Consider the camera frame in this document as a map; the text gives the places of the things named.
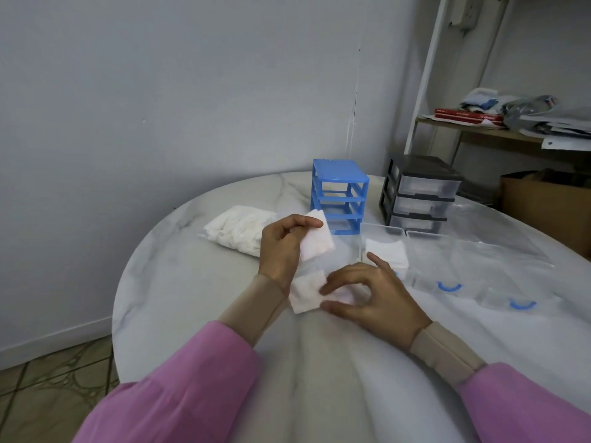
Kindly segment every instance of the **beige sleeve cuff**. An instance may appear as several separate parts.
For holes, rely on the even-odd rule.
[[[287,298],[277,283],[259,274],[226,308],[219,321],[254,347],[286,306]]]
[[[438,372],[454,388],[486,365],[462,339],[438,322],[418,333],[410,353]]]

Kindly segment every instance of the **cardboard box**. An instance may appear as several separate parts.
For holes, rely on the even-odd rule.
[[[501,211],[591,257],[591,189],[561,184],[573,179],[566,172],[554,172],[553,183],[522,180],[533,172],[501,177]]]

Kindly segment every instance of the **shelf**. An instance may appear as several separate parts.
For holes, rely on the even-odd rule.
[[[447,127],[449,129],[460,130],[466,133],[476,133],[479,135],[488,135],[498,138],[506,138],[509,140],[526,141],[530,143],[542,144],[542,138],[530,137],[521,133],[511,132],[508,129],[485,129],[484,127],[461,126],[459,124],[446,123],[443,121],[435,121],[428,118],[417,118],[417,123],[428,124],[435,127]]]

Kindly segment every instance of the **hand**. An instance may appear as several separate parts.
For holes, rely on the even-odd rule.
[[[320,293],[327,295],[341,286],[362,283],[371,289],[369,302],[363,306],[353,306],[324,301],[320,307],[408,351],[417,334],[428,327],[432,320],[417,305],[390,265],[371,252],[367,255],[377,267],[365,263],[345,266],[328,276]]]
[[[292,214],[267,225],[262,231],[259,272],[275,281],[289,295],[291,281],[300,262],[300,243],[309,227],[323,223],[313,217]]]

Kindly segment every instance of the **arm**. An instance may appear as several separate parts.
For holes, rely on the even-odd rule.
[[[224,442],[258,375],[253,347],[287,304],[300,241],[321,226],[292,215],[266,227],[248,288],[146,378],[113,390],[73,443]]]
[[[372,296],[363,306],[333,301],[322,309],[353,320],[370,333],[413,354],[454,387],[483,443],[583,442],[591,416],[504,363],[487,365],[458,336],[421,310],[388,263],[357,263],[329,275],[322,294],[363,283]]]

